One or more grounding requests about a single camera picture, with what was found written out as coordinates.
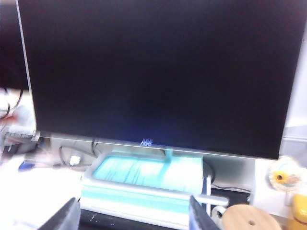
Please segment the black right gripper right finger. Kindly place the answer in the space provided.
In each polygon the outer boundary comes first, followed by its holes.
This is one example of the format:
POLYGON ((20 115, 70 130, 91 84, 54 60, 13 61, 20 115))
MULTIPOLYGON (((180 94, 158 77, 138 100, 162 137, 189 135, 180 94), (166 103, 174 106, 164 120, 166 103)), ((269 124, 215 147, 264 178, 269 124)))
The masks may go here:
POLYGON ((194 196, 189 198, 189 230, 217 230, 218 227, 208 216, 194 196))

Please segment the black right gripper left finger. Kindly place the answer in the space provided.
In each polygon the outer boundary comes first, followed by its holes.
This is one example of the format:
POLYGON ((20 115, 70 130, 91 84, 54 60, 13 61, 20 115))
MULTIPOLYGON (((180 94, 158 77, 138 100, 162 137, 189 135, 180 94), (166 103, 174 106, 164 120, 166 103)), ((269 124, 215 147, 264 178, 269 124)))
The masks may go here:
POLYGON ((79 201, 73 197, 45 222, 40 230, 77 230, 80 216, 79 201))

